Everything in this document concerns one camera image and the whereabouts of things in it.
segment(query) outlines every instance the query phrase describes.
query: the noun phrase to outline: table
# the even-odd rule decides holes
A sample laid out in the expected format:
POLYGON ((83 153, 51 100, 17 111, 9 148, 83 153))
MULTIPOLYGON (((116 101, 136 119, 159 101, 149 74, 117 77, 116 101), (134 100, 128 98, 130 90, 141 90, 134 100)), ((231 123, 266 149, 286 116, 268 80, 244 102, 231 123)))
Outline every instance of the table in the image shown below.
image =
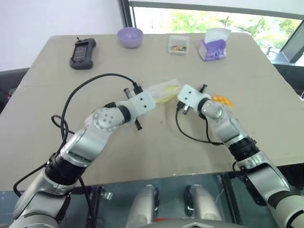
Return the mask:
MULTIPOLYGON (((188 36, 190 48, 184 57, 166 53, 168 34, 144 35, 137 49, 122 47, 114 35, 80 36, 94 37, 97 43, 92 55, 94 67, 84 71, 68 65, 76 36, 51 37, 0 116, 0 190, 11 190, 16 180, 57 150, 60 132, 50 117, 61 114, 71 91, 109 72, 129 76, 143 88, 173 78, 196 88, 205 83, 207 93, 224 95, 232 101, 235 117, 275 165, 304 162, 304 106, 255 41, 247 34, 232 33, 227 41, 227 58, 203 62, 197 49, 204 34, 188 36)), ((126 87, 131 88, 129 82, 109 77, 83 88, 68 108, 69 128, 81 128, 96 108, 125 100, 126 87)), ((133 125, 121 127, 84 173, 85 183, 231 171, 233 158, 224 146, 194 142, 178 131, 174 121, 176 103, 177 99, 172 99, 141 116, 140 131, 133 125)), ((185 132, 206 137, 204 121, 193 112, 179 118, 185 132)), ((212 130, 210 137, 218 140, 212 130)))

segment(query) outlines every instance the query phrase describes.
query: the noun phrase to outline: remote controller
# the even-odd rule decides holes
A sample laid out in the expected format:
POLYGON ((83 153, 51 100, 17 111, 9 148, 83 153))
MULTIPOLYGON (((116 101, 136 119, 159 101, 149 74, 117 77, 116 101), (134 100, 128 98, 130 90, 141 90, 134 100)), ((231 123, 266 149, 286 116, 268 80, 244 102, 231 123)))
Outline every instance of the remote controller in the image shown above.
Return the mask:
POLYGON ((72 57, 70 58, 70 67, 75 70, 87 70, 93 66, 91 60, 93 48, 96 42, 93 38, 79 39, 75 43, 75 48, 72 57))

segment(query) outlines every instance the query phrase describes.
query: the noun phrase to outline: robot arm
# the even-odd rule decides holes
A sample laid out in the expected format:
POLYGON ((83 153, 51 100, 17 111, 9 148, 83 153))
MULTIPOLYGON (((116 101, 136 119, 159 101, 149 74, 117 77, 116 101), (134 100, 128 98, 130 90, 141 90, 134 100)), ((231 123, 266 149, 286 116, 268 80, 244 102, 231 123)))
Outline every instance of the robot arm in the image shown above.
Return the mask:
POLYGON ((134 123, 136 118, 156 106, 148 92, 141 92, 115 107, 95 110, 65 144, 53 155, 19 198, 10 228, 57 228, 68 207, 70 191, 86 168, 98 157, 110 135, 120 125, 134 123))
POLYGON ((281 228, 304 227, 304 197, 292 193, 289 185, 268 157, 248 136, 231 110, 185 85, 178 99, 198 114, 203 114, 213 125, 218 137, 236 159, 244 173, 244 183, 259 205, 267 205, 281 228))

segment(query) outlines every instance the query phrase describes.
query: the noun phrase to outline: tissue box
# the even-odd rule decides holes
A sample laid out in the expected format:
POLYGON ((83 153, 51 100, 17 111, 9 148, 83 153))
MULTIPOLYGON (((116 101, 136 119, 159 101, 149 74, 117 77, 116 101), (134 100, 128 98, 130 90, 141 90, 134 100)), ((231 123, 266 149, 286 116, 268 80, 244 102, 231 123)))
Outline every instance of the tissue box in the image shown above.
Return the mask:
POLYGON ((205 44, 205 40, 200 41, 199 55, 204 61, 218 60, 226 57, 226 41, 215 40, 205 44))

